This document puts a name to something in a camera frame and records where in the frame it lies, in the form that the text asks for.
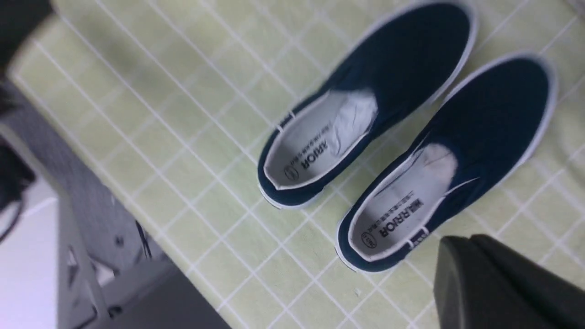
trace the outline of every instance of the navy blue slip-on shoe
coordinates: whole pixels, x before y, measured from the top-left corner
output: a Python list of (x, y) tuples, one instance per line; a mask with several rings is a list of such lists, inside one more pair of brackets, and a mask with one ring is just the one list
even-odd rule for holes
[(269, 137), (258, 161), (262, 195), (301, 208), (367, 145), (434, 101), (463, 67), (477, 34), (475, 10), (422, 2), (377, 25)]
[(341, 260), (356, 270), (389, 269), (507, 178), (542, 139), (557, 90), (551, 66), (526, 53), (463, 80), (339, 222)]

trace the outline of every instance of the circular logo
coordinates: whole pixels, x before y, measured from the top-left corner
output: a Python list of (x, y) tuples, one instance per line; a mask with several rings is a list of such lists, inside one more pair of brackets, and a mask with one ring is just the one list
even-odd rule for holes
[(292, 166), (286, 166), (284, 168), (284, 174), (289, 180), (296, 181), (298, 179), (298, 171)]
[(374, 249), (378, 245), (374, 236), (367, 232), (362, 233), (362, 242), (370, 249)]

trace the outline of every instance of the light green tiled floor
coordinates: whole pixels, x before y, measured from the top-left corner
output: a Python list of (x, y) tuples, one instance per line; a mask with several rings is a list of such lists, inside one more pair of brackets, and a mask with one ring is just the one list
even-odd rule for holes
[(486, 232), (585, 287), (585, 21), (562, 0), (476, 0), (460, 79), (517, 49), (551, 59), (559, 105), (536, 155), (388, 273), (346, 269), (340, 216), (436, 107), (374, 143), (317, 204), (256, 187), (272, 126), (408, 0), (57, 0), (12, 77), (234, 328), (436, 328), (440, 235)]

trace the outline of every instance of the black object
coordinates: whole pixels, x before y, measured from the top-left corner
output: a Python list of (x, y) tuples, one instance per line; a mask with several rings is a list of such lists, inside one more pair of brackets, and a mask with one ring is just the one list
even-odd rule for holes
[(53, 13), (49, 0), (0, 0), (0, 76), (26, 38)]
[(585, 292), (488, 237), (443, 237), (435, 274), (441, 328), (585, 328)]
[(8, 226), (0, 231), (0, 244), (16, 227), (24, 207), (22, 192), (34, 182), (35, 174), (6, 145), (0, 146), (0, 213), (12, 202), (18, 202), (18, 209)]

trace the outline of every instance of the shoe opening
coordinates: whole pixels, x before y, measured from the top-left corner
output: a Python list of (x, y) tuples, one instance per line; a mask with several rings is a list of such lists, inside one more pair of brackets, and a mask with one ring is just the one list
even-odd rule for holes
[(368, 133), (377, 114), (367, 91), (331, 91), (303, 109), (280, 132), (264, 173), (277, 190), (294, 189), (330, 172)]
[(348, 233), (351, 247), (369, 262), (402, 248), (441, 203), (456, 168), (454, 154), (443, 145), (415, 152), (358, 209)]

